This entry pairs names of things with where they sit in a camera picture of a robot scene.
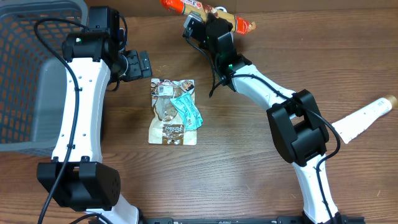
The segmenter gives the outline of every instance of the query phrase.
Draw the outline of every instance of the teal packet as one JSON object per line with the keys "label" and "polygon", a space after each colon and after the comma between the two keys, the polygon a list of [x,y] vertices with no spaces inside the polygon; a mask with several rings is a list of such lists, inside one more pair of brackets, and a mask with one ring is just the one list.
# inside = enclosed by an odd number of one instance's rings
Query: teal packet
{"label": "teal packet", "polygon": [[201,126],[203,119],[189,92],[178,98],[172,98],[170,101],[181,116],[187,131],[196,130]]}

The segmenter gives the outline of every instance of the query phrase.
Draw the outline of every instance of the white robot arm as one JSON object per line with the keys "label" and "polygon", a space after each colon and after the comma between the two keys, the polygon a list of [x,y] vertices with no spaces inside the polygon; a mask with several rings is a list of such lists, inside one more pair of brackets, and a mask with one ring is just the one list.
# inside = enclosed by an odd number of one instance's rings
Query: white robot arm
{"label": "white robot arm", "polygon": [[[272,85],[272,87],[280,91],[283,95],[288,96],[289,98],[293,97],[292,94],[295,93],[292,90],[288,90],[279,86],[269,78],[265,77],[258,71],[255,65],[246,65],[237,70],[234,75],[240,74],[255,75],[268,82],[270,85]],[[232,84],[236,92],[249,97],[264,110],[268,110],[274,104],[281,104],[286,101],[285,99],[278,96],[270,88],[265,86],[262,82],[254,78],[233,78]],[[314,158],[308,160],[307,165],[303,167],[297,165],[295,162],[292,163],[303,194],[304,213],[313,223],[326,223],[328,220],[330,220],[330,216],[321,196],[317,179],[317,171],[316,169],[314,169],[314,167],[317,166],[321,158],[324,158],[325,156],[326,155],[317,155]],[[335,214],[338,212],[338,209],[331,198],[324,162],[321,164],[320,170],[323,191],[325,193],[325,197],[328,202],[331,214],[335,216]]]}
{"label": "white robot arm", "polygon": [[[325,124],[298,108],[292,100],[287,100],[294,98],[295,101],[320,115],[313,96],[306,90],[295,93],[276,84],[261,74],[248,59],[237,54],[233,44],[233,34],[230,32],[231,26],[226,20],[209,14],[204,24],[200,17],[190,14],[184,27],[183,36],[187,40],[194,38],[200,42],[201,48],[210,51],[220,82],[249,97],[262,109],[267,110],[275,147],[287,162],[293,164],[296,171],[304,197],[305,216],[312,223],[332,221],[331,219],[339,214],[331,199],[325,163],[321,164],[319,174],[326,202],[323,201],[317,170],[314,169],[326,156],[325,143],[328,141],[328,133]],[[293,126],[290,119],[303,115],[305,120]]]}
{"label": "white robot arm", "polygon": [[[60,135],[52,162],[38,165],[37,179],[49,193],[53,192],[49,199],[53,198],[61,207],[95,213],[105,223],[137,224],[139,211],[120,194],[118,171],[102,164],[101,122],[108,84],[151,77],[150,62],[146,52],[139,56],[135,50],[126,52],[126,39],[120,41],[124,45],[119,45],[118,11],[100,6],[90,8],[89,13],[89,26],[82,32],[68,34],[62,46],[65,66],[69,66],[74,74],[72,76],[66,69],[67,94]],[[51,18],[38,21],[36,26],[48,20]],[[77,99],[76,131],[72,138],[73,147],[68,147]],[[68,148],[71,153],[66,159]],[[43,220],[43,211],[38,223]]]}

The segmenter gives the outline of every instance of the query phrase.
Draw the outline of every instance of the snack bag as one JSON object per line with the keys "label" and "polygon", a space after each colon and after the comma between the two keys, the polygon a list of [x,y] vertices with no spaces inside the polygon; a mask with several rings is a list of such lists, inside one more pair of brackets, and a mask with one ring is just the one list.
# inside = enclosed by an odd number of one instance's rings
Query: snack bag
{"label": "snack bag", "polygon": [[149,127],[148,142],[151,144],[196,145],[196,129],[187,129],[180,113],[172,103],[172,100],[184,94],[189,95],[188,97],[195,102],[194,81],[170,81],[153,78],[150,83],[150,92],[155,118]]}

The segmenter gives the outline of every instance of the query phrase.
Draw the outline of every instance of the orange sausage wrapper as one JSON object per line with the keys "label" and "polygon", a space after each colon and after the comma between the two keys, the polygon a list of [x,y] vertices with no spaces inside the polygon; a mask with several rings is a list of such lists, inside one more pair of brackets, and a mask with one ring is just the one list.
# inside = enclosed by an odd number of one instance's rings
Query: orange sausage wrapper
{"label": "orange sausage wrapper", "polygon": [[190,13],[194,13],[200,16],[203,22],[206,22],[207,15],[212,13],[215,17],[226,19],[228,22],[232,23],[232,32],[239,34],[247,34],[256,28],[255,22],[250,23],[239,16],[234,16],[196,0],[160,0],[160,3],[162,3],[166,9],[175,11],[179,14],[189,15]]}

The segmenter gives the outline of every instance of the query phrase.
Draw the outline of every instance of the wooden table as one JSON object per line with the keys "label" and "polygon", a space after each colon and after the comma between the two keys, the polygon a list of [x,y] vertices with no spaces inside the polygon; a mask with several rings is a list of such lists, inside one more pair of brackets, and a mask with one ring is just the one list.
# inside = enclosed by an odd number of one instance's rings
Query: wooden table
{"label": "wooden table", "polygon": [[[270,79],[313,93],[330,122],[386,94],[398,95],[398,9],[241,14],[257,29],[238,51]],[[128,18],[129,48],[147,50],[154,77],[195,79],[204,124],[196,146],[149,145],[150,80],[106,94],[103,162],[147,217],[275,218],[300,215],[292,166],[272,143],[266,112],[219,88],[209,99],[208,62],[181,37],[185,17]],[[327,162],[335,203],[368,223],[397,223],[398,111],[377,120]],[[328,152],[334,150],[331,138]],[[47,196],[36,180],[49,158],[0,155],[0,222],[35,223]],[[45,223],[81,216],[52,202]]]}

